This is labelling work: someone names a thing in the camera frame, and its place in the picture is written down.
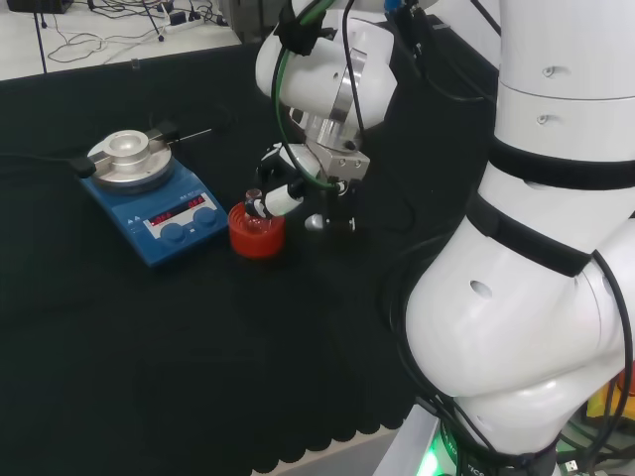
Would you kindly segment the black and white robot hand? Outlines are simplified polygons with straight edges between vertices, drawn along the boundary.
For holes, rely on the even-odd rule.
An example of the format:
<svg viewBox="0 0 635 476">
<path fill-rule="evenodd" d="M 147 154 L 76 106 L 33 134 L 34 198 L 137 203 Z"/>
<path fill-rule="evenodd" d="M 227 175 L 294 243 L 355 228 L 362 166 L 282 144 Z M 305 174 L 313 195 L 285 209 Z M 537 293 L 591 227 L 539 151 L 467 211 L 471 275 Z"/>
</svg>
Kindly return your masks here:
<svg viewBox="0 0 635 476">
<path fill-rule="evenodd" d="M 246 213 L 273 220 L 314 199 L 318 210 L 305 220 L 309 230 L 358 228 L 358 192 L 370 159 L 359 151 L 329 149 L 315 141 L 273 145 L 256 169 L 256 184 L 246 192 Z"/>
</svg>

